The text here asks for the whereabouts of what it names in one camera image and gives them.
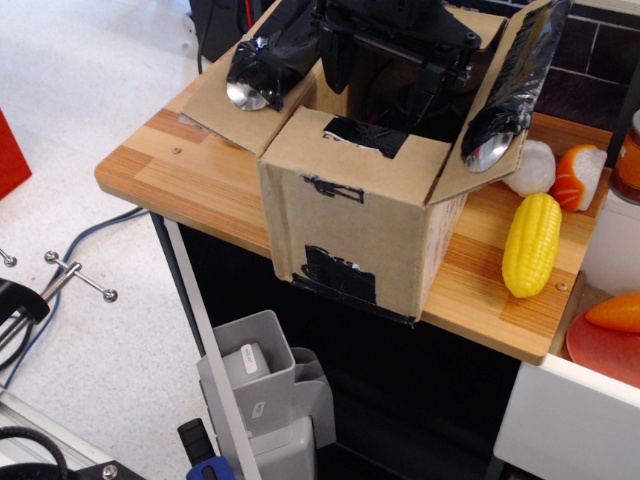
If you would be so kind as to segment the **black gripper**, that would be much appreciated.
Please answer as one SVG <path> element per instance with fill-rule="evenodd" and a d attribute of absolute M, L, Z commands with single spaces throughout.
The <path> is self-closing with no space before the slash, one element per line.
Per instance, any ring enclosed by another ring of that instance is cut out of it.
<path fill-rule="evenodd" d="M 318 1 L 313 23 L 327 85 L 341 94 L 361 49 L 418 69 L 407 123 L 419 125 L 451 107 L 455 79 L 465 77 L 481 37 L 441 1 Z"/>

